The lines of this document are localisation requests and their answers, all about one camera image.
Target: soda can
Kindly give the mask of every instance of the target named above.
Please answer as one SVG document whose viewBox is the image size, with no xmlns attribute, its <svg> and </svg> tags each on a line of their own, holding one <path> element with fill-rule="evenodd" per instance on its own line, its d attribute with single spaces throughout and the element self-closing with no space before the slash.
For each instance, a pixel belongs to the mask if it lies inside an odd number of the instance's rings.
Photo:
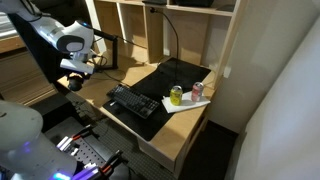
<svg viewBox="0 0 320 180">
<path fill-rule="evenodd" d="M 181 86 L 173 86 L 170 90 L 170 101 L 171 104 L 179 106 L 182 101 L 182 88 Z"/>
<path fill-rule="evenodd" d="M 203 93 L 203 84 L 201 82 L 196 82 L 192 86 L 191 100 L 193 102 L 200 101 L 200 97 Z"/>
</svg>

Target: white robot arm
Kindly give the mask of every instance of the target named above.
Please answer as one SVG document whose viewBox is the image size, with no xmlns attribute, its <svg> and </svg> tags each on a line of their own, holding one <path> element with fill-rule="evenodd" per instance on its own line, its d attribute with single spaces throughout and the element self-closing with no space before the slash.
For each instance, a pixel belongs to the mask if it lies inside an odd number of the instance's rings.
<svg viewBox="0 0 320 180">
<path fill-rule="evenodd" d="M 62 68 L 93 73 L 94 68 L 86 64 L 95 54 L 91 50 L 94 30 L 88 24 L 75 21 L 64 27 L 57 20 L 43 14 L 30 0 L 1 0 L 0 11 L 19 15 L 58 51 L 70 53 L 72 59 L 63 59 L 60 65 Z"/>
<path fill-rule="evenodd" d="M 59 151 L 42 133 L 35 110 L 0 100 L 0 166 L 15 172 L 12 180 L 71 177 L 75 158 Z"/>
</svg>

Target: green can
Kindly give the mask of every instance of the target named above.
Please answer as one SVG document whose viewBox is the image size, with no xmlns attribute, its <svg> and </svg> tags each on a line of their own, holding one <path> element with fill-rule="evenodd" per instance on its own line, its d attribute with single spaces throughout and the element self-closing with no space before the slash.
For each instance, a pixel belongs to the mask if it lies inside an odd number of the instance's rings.
<svg viewBox="0 0 320 180">
<path fill-rule="evenodd" d="M 181 86 L 173 86 L 172 89 L 170 90 L 170 101 L 171 104 L 175 106 L 179 106 L 182 101 L 182 88 Z"/>
</svg>

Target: blue light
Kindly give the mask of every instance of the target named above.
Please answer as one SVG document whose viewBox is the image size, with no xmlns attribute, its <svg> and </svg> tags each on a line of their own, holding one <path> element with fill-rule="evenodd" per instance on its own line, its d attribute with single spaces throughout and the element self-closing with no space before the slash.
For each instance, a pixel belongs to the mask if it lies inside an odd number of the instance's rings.
<svg viewBox="0 0 320 180">
<path fill-rule="evenodd" d="M 25 142 L 23 146 L 28 146 L 30 144 L 29 141 Z"/>
<path fill-rule="evenodd" d="M 70 180 L 71 178 L 69 176 L 66 176 L 66 175 L 61 174 L 61 173 L 55 173 L 53 175 L 53 179 L 55 179 L 55 180 Z"/>
</svg>

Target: white wall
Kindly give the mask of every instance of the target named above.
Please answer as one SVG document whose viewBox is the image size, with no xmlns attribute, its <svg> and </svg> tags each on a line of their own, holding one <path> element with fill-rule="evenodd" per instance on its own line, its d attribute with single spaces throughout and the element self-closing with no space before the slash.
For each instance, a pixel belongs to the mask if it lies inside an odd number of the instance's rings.
<svg viewBox="0 0 320 180">
<path fill-rule="evenodd" d="M 312 0 L 249 0 L 209 119 L 240 132 L 317 15 Z"/>
<path fill-rule="evenodd" d="M 235 180 L 320 179 L 320 19 L 246 127 Z"/>
</svg>

